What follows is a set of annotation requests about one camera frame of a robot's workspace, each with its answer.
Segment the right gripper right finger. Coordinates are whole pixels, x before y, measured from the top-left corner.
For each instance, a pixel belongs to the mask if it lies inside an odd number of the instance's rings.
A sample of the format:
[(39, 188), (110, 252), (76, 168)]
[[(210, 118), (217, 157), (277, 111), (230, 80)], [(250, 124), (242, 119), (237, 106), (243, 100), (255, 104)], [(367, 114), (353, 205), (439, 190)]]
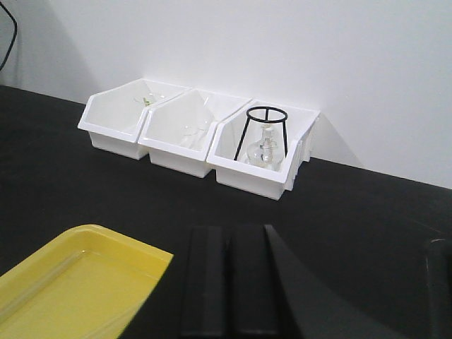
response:
[(271, 225), (248, 225), (230, 242), (233, 338), (378, 338), (383, 328), (339, 298)]

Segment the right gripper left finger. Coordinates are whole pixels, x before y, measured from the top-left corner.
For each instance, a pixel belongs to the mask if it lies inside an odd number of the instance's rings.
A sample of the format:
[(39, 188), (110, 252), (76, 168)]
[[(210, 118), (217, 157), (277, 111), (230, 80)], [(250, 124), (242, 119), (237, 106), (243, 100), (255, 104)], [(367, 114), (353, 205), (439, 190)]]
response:
[(218, 227), (195, 227), (189, 243), (181, 338), (227, 335), (225, 243)]

